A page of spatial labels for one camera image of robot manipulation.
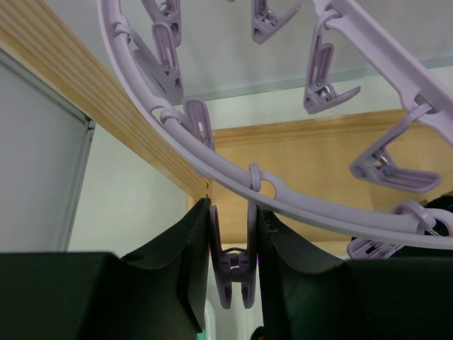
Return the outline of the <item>purple round clip hanger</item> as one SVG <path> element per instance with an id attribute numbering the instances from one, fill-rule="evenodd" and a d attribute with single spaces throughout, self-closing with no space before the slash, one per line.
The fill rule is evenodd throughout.
<path id="1" fill-rule="evenodd" d="M 130 25 L 122 12 L 121 2 L 118 2 L 128 26 L 134 31 L 134 37 L 128 42 L 128 47 L 145 84 L 155 96 L 166 99 L 177 111 L 184 114 L 197 130 L 200 139 L 231 163 L 245 170 L 256 166 L 260 170 L 282 179 L 292 191 L 322 201 L 325 201 L 322 199 L 322 195 L 331 192 L 339 176 L 345 176 L 347 184 L 358 179 L 385 187 L 389 193 L 397 191 L 415 194 L 427 193 L 440 185 L 441 176 L 439 174 L 399 166 L 389 153 L 389 146 L 393 145 L 413 125 L 419 125 L 422 129 L 430 129 L 439 135 L 432 128 L 415 121 L 410 123 L 398 137 L 385 141 L 384 137 L 406 115 L 402 105 L 402 116 L 385 133 L 380 133 L 377 128 L 372 128 L 369 130 L 368 137 L 353 135 L 351 138 L 347 138 L 344 134 L 334 135 L 332 129 L 327 129 L 324 133 L 311 129 L 306 138 L 305 149 L 301 154 L 297 154 L 293 146 L 282 141 L 266 140 L 264 145 L 259 145 L 258 130 L 253 127 L 250 142 L 242 141 L 235 146 L 232 152 L 225 152 L 214 138 L 207 103 L 202 99 L 189 98 L 184 94 L 177 53 L 181 40 L 178 27 L 180 8 L 177 3 L 170 2 L 160 5 L 155 1 L 142 1 L 139 4 L 151 21 L 151 41 L 146 42 Z M 314 2 L 316 21 L 309 43 L 306 83 L 302 90 L 302 104 L 308 114 L 321 113 L 335 108 L 359 93 L 358 88 L 338 93 L 329 81 L 328 73 L 334 46 L 323 40 L 323 34 L 329 30 L 339 32 L 323 24 L 316 12 L 315 3 L 316 1 Z M 357 50 L 349 40 L 346 38 L 345 40 Z M 396 92 L 398 102 L 401 104 L 397 91 L 391 85 L 390 87 Z M 447 144 L 452 143 L 452 140 L 444 141 Z M 397 204 L 390 212 L 378 213 L 392 214 L 401 203 L 409 200 L 422 206 L 414 199 L 407 199 Z M 266 209 L 249 200 L 247 202 L 246 234 L 247 242 L 252 244 L 258 238 L 257 209 Z M 364 205 L 347 207 L 376 212 Z M 442 222 L 437 222 L 434 227 L 427 230 L 427 234 L 452 238 L 452 226 L 446 227 Z M 348 256 L 353 259 L 374 257 L 385 259 L 407 246 L 363 239 L 349 234 L 344 235 L 352 237 L 352 243 L 347 246 L 346 251 Z"/>

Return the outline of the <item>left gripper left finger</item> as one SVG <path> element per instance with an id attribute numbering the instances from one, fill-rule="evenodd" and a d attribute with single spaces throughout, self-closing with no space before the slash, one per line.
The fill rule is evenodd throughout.
<path id="1" fill-rule="evenodd" d="M 127 335 L 197 335 L 205 321 L 210 200 L 124 255 Z"/>

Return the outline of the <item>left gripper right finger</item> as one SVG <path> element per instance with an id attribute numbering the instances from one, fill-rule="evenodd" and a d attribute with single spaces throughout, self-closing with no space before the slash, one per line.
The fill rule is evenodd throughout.
<path id="1" fill-rule="evenodd" d="M 259 210 L 258 267 L 267 339 L 343 337 L 343 264 L 273 212 Z"/>

